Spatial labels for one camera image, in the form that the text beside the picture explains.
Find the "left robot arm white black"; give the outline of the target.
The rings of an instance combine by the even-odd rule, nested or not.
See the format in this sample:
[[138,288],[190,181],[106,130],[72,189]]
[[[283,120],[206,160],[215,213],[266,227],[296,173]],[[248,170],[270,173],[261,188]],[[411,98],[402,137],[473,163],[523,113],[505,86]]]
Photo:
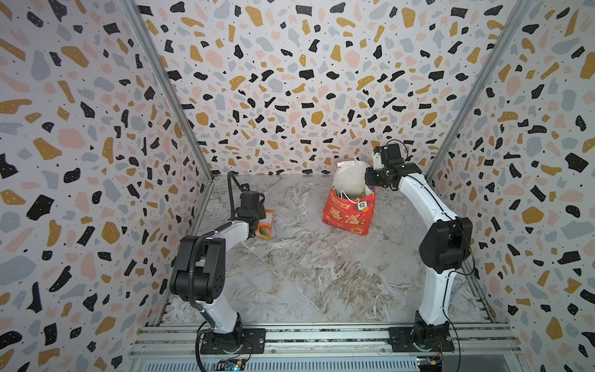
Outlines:
[[266,218],[264,201],[260,192],[242,192],[231,220],[199,237],[184,237],[174,263],[170,293],[200,312],[210,326],[205,337],[224,353],[235,353],[243,345],[241,316],[223,294],[226,252],[257,235],[260,220]]

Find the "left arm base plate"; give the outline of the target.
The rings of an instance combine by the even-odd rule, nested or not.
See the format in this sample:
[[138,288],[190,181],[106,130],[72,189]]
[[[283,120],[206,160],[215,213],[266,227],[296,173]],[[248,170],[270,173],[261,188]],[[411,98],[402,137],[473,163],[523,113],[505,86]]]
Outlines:
[[265,328],[249,328],[241,333],[208,332],[202,339],[201,355],[219,354],[263,354],[267,331]]

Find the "red paper gift bag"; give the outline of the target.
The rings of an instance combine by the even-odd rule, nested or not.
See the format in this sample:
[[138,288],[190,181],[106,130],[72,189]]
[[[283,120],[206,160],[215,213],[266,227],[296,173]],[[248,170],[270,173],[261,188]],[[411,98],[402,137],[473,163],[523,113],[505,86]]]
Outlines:
[[323,223],[365,237],[370,229],[375,207],[375,187],[365,182],[368,164],[359,160],[343,161],[323,209]]

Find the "orange fruit candy packet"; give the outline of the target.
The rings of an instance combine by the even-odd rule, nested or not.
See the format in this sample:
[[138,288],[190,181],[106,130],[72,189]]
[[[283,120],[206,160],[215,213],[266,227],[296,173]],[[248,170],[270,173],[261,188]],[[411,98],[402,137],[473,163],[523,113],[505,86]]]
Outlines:
[[273,238],[273,218],[274,218],[274,211],[266,209],[265,210],[265,218],[261,219],[258,223],[256,237],[271,241]]

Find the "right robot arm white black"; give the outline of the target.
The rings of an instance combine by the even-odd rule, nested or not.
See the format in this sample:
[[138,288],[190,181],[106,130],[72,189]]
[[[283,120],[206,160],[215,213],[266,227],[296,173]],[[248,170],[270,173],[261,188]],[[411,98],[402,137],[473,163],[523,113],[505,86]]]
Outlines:
[[419,350],[449,347],[449,318],[452,287],[458,275],[464,275],[463,262],[471,255],[473,224],[459,217],[431,189],[417,164],[401,155],[401,141],[391,140],[373,150],[373,166],[368,167],[368,186],[401,192],[423,219],[427,232],[419,245],[426,267],[421,305],[415,313],[411,340]]

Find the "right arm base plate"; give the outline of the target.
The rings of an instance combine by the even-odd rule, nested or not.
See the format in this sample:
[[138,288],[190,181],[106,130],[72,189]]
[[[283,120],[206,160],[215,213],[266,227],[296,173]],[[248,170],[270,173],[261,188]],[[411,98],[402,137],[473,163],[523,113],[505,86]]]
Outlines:
[[438,353],[456,350],[450,336],[445,333],[423,338],[421,331],[411,327],[390,327],[388,344],[394,353]]

